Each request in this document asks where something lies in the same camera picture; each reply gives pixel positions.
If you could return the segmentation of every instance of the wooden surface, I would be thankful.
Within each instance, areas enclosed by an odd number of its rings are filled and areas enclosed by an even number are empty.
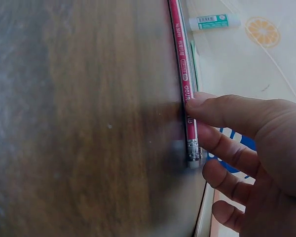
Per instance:
[[[189,237],[165,0],[0,0],[0,237]]]

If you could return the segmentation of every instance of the barcode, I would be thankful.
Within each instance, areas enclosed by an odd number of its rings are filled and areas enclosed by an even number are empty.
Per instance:
[[[216,16],[204,16],[198,18],[198,23],[217,21]]]

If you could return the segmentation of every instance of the white tube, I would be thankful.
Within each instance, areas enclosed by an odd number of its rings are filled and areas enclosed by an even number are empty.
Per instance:
[[[190,18],[189,24],[193,31],[199,31],[221,27],[239,27],[241,21],[236,14],[222,14]]]

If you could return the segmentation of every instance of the red pencil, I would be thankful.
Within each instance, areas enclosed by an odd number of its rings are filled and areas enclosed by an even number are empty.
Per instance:
[[[186,103],[191,98],[194,98],[192,76],[190,71],[191,62],[189,60],[187,48],[187,37],[179,0],[169,0],[169,4],[173,22],[176,48],[178,53],[181,86],[183,90],[183,100],[184,106],[186,106]],[[189,115],[185,113],[185,122],[188,166],[190,168],[198,168],[200,166],[200,152],[198,147],[196,120],[192,119]]]

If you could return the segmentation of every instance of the orange slice print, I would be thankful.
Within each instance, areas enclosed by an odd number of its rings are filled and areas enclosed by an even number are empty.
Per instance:
[[[276,46],[281,35],[274,24],[262,17],[252,17],[247,21],[246,33],[255,43],[270,48]]]

